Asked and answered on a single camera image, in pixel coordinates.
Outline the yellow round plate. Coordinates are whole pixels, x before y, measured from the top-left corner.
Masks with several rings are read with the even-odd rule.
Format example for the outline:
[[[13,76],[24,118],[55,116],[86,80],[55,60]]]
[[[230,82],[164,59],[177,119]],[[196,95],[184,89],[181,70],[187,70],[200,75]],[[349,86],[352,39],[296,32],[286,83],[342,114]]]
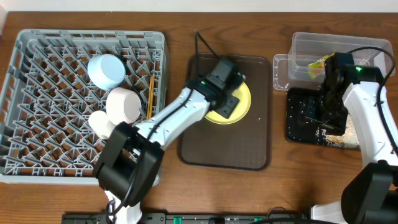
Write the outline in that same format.
[[[248,86],[242,83],[238,89],[232,92],[232,95],[239,100],[239,103],[229,118],[224,118],[215,111],[208,112],[205,118],[216,124],[233,124],[244,118],[251,106],[251,92]]]

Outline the green snack wrapper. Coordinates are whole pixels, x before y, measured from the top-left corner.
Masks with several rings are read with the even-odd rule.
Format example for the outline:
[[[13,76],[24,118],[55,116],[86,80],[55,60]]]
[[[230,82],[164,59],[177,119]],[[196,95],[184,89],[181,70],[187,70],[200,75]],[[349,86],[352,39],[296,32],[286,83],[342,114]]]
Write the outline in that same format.
[[[316,79],[316,77],[318,77],[322,73],[324,73],[325,61],[329,57],[331,57],[331,55],[326,55],[326,56],[318,59],[316,62],[313,62],[313,63],[307,65],[308,74],[311,79],[314,80],[314,79]]]

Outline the white bowl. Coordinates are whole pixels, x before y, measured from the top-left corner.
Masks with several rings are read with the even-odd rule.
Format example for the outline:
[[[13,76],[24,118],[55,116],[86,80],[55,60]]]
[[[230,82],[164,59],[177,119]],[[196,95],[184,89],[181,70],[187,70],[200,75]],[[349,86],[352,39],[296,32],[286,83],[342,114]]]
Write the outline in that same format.
[[[141,99],[134,91],[117,87],[106,99],[106,114],[115,125],[125,122],[134,123],[140,116]]]

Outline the light blue saucer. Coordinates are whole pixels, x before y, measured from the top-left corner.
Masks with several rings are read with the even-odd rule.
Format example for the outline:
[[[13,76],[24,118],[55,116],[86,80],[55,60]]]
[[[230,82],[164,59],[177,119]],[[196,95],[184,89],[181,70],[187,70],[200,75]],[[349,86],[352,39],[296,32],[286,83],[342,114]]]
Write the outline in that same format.
[[[88,76],[98,88],[111,91],[122,84],[126,69],[115,55],[96,55],[88,62]]]

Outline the white paper cup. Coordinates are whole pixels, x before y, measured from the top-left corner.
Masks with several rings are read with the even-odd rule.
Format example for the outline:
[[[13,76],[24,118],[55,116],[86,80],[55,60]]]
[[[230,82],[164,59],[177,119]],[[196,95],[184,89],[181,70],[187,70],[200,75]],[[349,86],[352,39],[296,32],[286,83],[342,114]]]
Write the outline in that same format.
[[[104,111],[95,111],[90,114],[88,124],[100,139],[108,139],[116,127]]]

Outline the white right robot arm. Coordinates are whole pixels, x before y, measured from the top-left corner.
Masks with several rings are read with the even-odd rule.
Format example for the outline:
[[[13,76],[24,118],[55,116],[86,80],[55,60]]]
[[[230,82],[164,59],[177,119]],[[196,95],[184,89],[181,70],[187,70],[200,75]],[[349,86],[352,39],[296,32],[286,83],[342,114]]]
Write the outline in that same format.
[[[359,141],[362,171],[341,199],[315,205],[310,217],[323,223],[397,223],[397,126],[377,67],[325,67],[327,94],[348,110]]]

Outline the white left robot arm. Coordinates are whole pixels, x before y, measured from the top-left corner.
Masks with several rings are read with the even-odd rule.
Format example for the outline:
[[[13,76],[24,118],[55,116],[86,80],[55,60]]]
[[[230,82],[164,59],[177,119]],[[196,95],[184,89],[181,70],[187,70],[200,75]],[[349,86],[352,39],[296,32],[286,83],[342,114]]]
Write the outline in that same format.
[[[180,95],[151,119],[131,126],[118,124],[108,136],[94,176],[108,196],[107,223],[137,223],[140,203],[156,177],[165,149],[210,111],[229,118],[238,105],[233,96],[245,81],[239,72],[210,72],[189,80]]]

